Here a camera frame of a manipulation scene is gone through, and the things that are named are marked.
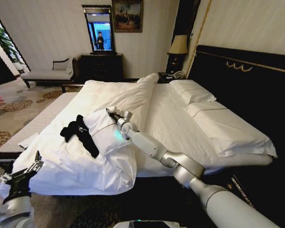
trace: white pillow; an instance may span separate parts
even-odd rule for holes
[[[173,80],[169,83],[181,95],[187,105],[192,102],[210,102],[216,100],[212,93],[192,80]]]
[[[53,70],[66,70],[69,58],[62,61],[53,61]]]
[[[192,103],[187,111],[210,138],[218,156],[253,153],[276,157],[276,149],[265,134],[220,103]]]
[[[136,83],[139,82],[144,82],[144,81],[153,81],[155,84],[158,82],[159,76],[157,73],[152,73],[146,77],[141,77],[140,79],[138,79],[138,81]]]
[[[68,62],[67,62],[66,73],[67,73],[68,75],[70,75],[70,74],[72,74],[72,72],[73,72],[73,58],[70,57],[70,58],[68,59]]]
[[[89,113],[84,118],[84,122],[102,156],[131,143],[123,139],[118,126],[105,109]]]

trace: wooden dresser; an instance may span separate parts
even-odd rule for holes
[[[124,77],[123,55],[84,54],[81,55],[79,69],[79,82],[87,80],[121,81]]]

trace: floor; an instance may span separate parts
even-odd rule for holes
[[[0,147],[62,94],[60,86],[25,83],[17,78],[0,85]]]
[[[121,221],[176,221],[182,227],[215,225],[191,190],[172,177],[138,178],[133,189],[114,196],[32,194],[37,228],[112,228]]]

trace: black headboard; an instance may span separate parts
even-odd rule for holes
[[[285,55],[199,45],[188,79],[270,137],[285,157]]]

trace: framed painting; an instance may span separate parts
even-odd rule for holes
[[[112,6],[115,32],[142,32],[142,0],[112,0]]]

